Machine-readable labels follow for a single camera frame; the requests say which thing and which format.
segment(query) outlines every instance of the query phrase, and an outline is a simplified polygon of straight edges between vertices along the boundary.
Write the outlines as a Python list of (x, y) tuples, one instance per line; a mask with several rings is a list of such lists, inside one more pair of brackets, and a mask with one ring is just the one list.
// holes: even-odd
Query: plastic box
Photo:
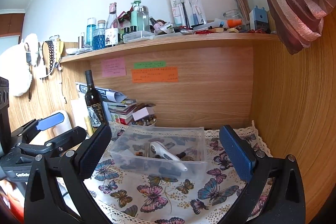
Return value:
[(155, 34), (146, 31), (137, 31), (126, 34), (123, 36), (124, 43), (139, 42), (145, 40), (151, 40), (155, 37)]
[[(185, 152), (194, 161), (156, 159), (149, 144), (153, 141), (162, 143), (170, 153), (177, 155)], [(149, 157), (136, 156), (145, 154), (149, 148)], [(204, 128), (165, 128), (129, 126), (128, 129), (109, 146), (109, 152), (116, 167), (140, 173), (176, 179), (190, 179), (202, 176), (207, 171), (205, 159), (206, 145)]]

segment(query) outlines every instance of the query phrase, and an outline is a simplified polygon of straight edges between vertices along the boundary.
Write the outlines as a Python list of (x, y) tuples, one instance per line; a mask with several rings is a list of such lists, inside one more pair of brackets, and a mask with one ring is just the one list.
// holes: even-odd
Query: wooden shelf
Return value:
[(116, 47), (104, 48), (98, 51), (79, 55), (66, 56), (61, 63), (73, 61), (88, 61), (99, 58), (114, 58), (131, 54), (185, 50), (208, 47), (251, 47), (263, 42), (279, 41), (277, 35), (260, 33), (214, 33), (185, 35), (181, 37), (159, 38), (143, 42), (133, 42)]

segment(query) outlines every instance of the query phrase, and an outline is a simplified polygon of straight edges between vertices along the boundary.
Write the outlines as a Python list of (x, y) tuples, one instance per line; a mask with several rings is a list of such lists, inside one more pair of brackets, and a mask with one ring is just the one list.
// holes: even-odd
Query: clutter of items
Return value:
[(276, 33), (264, 8), (249, 8), (248, 0), (235, 0), (237, 9), (224, 12), (223, 19), (207, 21), (201, 0), (171, 0), (174, 22), (150, 16), (151, 7), (134, 0), (128, 12), (118, 15), (117, 3), (110, 4), (107, 20), (91, 17), (86, 33), (78, 37), (78, 48), (67, 49), (69, 55), (100, 50), (122, 44), (165, 37), (221, 32)]

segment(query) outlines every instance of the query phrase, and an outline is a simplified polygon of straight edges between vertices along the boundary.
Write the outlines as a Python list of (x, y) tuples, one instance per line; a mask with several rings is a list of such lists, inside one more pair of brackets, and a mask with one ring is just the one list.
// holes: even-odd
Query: butterfly tablecloth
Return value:
[[(251, 127), (235, 131), (254, 150), (263, 150), (271, 156), (253, 122)], [(221, 146), (218, 130), (205, 133), (210, 163), (201, 177), (182, 181), (124, 171), (114, 166), (106, 150), (91, 179), (84, 183), (113, 223), (217, 223), (237, 199), (245, 182), (239, 179)], [(269, 180), (251, 217), (260, 212), (271, 185)]]

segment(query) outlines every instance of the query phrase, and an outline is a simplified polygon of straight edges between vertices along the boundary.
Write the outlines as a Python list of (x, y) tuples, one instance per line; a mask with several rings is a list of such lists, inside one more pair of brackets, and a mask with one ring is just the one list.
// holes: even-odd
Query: cabinet door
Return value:
[(25, 14), (11, 14), (8, 33), (22, 33)]
[(0, 15), (0, 35), (8, 34), (9, 25), (11, 24), (11, 17), (11, 14)]

